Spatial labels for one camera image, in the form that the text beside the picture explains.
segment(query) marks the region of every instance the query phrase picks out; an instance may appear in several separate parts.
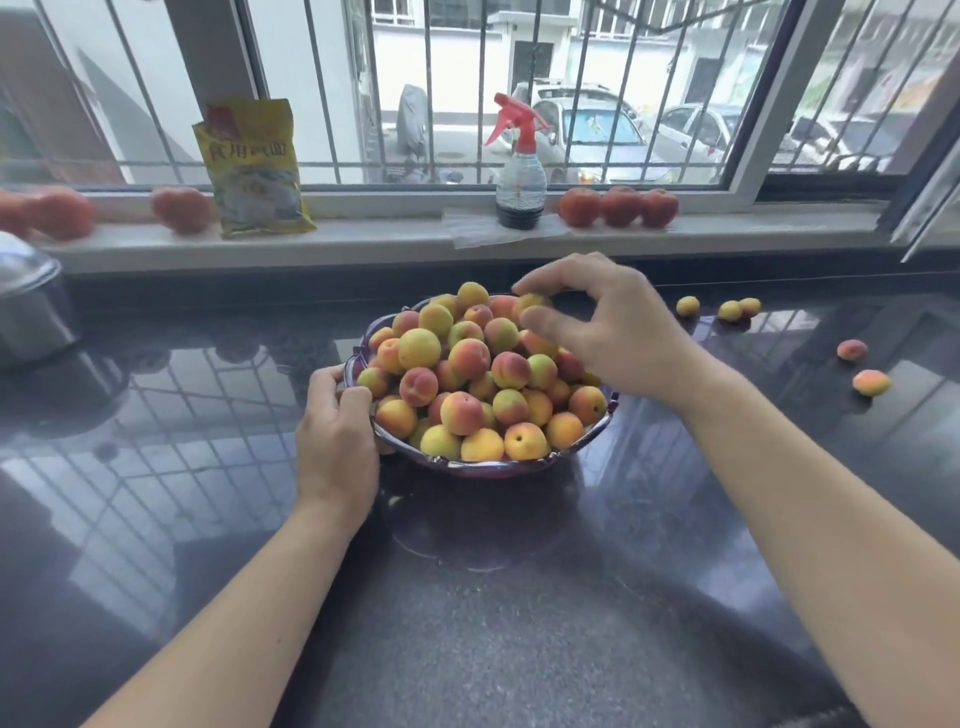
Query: window sill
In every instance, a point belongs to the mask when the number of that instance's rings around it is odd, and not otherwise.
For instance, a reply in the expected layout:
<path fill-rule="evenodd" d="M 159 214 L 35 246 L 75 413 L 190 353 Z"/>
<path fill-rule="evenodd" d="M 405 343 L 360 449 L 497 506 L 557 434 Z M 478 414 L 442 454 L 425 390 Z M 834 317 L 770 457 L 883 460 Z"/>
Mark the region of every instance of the window sill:
<path fill-rule="evenodd" d="M 557 238 L 456 249 L 440 220 L 321 220 L 315 231 L 222 240 L 178 238 L 157 224 L 104 224 L 85 240 L 40 243 L 70 274 L 327 266 L 607 255 L 696 255 L 885 247 L 877 205 L 769 205 L 737 214 L 688 214 L 666 231 L 598 228 Z"/>

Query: spray bottle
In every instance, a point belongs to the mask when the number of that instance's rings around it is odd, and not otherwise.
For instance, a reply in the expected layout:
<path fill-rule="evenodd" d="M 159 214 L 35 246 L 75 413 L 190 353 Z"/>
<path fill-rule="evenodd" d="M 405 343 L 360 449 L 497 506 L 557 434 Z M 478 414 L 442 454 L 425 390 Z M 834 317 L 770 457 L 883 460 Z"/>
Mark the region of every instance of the spray bottle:
<path fill-rule="evenodd" d="M 514 153 L 496 186 L 496 219 L 505 228 L 532 230 L 546 201 L 546 173 L 537 159 L 537 129 L 549 125 L 533 109 L 505 93 L 496 94 L 493 100 L 502 111 L 487 144 L 508 128 L 520 130 Z"/>

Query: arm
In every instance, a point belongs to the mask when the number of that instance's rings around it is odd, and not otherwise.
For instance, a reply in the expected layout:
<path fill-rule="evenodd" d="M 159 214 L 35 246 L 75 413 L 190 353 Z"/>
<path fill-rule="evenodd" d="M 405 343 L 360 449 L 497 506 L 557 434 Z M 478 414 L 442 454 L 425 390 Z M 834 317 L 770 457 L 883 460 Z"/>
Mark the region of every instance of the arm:
<path fill-rule="evenodd" d="M 642 274 L 575 255 L 515 291 L 562 288 L 596 299 L 591 322 L 534 307 L 523 324 L 681 416 L 870 724 L 960 725 L 960 561 L 697 346 Z"/>
<path fill-rule="evenodd" d="M 84 728 L 266 728 L 376 493 L 370 390 L 315 372 L 297 430 L 298 498 L 274 537 Z"/>

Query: dark granite countertop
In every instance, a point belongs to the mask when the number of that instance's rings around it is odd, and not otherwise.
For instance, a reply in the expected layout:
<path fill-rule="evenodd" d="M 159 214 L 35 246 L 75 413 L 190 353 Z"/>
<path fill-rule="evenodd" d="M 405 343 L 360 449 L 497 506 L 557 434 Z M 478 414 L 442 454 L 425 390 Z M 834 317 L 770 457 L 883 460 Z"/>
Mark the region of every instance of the dark granite countertop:
<path fill-rule="evenodd" d="M 760 296 L 694 336 L 957 553 L 956 281 L 665 295 Z M 398 303 L 91 316 L 86 348 L 0 376 L 0 724 L 76 726 L 240 569 L 291 507 L 311 371 Z M 851 337 L 895 381 L 872 406 Z M 381 485 L 276 725 L 769 728 L 846 702 L 655 403 L 534 479 L 393 456 Z"/>

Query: red spray nozzle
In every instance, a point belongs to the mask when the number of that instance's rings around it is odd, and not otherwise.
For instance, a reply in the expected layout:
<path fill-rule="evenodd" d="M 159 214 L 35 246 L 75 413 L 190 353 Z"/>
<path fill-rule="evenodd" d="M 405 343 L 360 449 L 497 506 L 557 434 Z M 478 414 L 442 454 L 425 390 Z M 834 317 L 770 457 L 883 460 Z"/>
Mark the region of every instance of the red spray nozzle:
<path fill-rule="evenodd" d="M 520 154 L 532 155 L 537 151 L 537 139 L 534 132 L 537 129 L 548 129 L 543 117 L 528 107 L 522 101 L 508 96 L 505 93 L 494 94 L 493 100 L 500 105 L 500 115 L 496 117 L 496 126 L 487 139 L 487 144 L 500 136 L 506 129 L 520 129 L 520 138 L 516 141 L 516 151 Z"/>

